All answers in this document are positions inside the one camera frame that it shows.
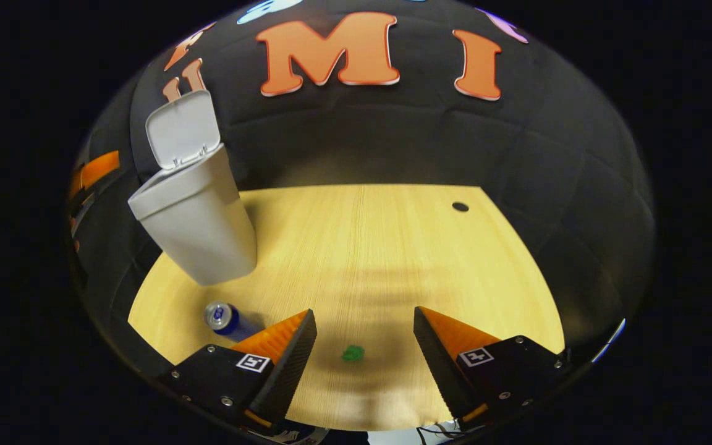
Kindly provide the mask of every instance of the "black background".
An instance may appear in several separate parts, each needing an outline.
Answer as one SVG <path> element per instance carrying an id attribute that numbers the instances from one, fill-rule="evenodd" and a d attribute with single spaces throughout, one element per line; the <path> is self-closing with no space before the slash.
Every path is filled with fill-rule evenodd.
<path id="1" fill-rule="evenodd" d="M 480 6 L 616 104 L 650 168 L 662 240 L 645 306 L 598 366 L 492 440 L 712 443 L 712 3 Z M 145 62 L 230 8 L 0 6 L 0 442 L 237 443 L 110 351 L 73 291 L 61 236 L 66 172 L 96 116 Z"/>

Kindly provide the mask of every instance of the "wooden table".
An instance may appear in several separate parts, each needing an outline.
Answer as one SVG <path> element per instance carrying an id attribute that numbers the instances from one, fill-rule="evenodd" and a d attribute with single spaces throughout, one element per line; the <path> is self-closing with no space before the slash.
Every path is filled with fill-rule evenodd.
<path id="1" fill-rule="evenodd" d="M 200 287 L 162 254 L 128 321 L 180 363 L 207 343 L 209 302 L 271 326 L 311 308 L 317 340 L 287 417 L 382 431 L 451 420 L 413 336 L 429 307 L 505 339 L 564 349 L 551 293 L 523 242 L 478 187 L 331 185 L 241 192 L 257 233 L 257 268 Z M 466 203 L 457 211 L 452 203 Z M 361 362 L 345 362 L 350 344 Z"/>

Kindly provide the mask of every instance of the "small green toy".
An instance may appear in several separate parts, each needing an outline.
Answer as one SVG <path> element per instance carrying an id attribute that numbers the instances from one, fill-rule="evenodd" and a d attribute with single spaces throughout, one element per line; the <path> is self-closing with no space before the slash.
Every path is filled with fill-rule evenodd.
<path id="1" fill-rule="evenodd" d="M 353 344 L 351 344 L 351 346 L 348 346 L 348 349 L 346 349 L 345 352 L 342 353 L 342 359 L 346 362 L 356 362 L 361 360 L 363 357 L 364 347 L 354 346 Z"/>

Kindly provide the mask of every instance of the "soda can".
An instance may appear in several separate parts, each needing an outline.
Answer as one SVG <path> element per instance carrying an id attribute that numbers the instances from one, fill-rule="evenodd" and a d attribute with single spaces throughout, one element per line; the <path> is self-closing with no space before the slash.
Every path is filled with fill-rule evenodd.
<path id="1" fill-rule="evenodd" d="M 207 305 L 205 322 L 213 332 L 232 341 L 245 340 L 261 330 L 235 309 L 235 306 L 225 302 L 212 302 Z"/>

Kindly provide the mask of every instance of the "white trash can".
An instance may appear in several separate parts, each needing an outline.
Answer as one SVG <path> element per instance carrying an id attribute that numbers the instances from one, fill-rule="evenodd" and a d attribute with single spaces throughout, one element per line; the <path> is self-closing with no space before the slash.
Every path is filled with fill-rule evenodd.
<path id="1" fill-rule="evenodd" d="M 240 201 L 210 93 L 198 90 L 147 118 L 161 171 L 128 199 L 147 233 L 197 284 L 248 275 L 257 263 L 254 227 Z"/>

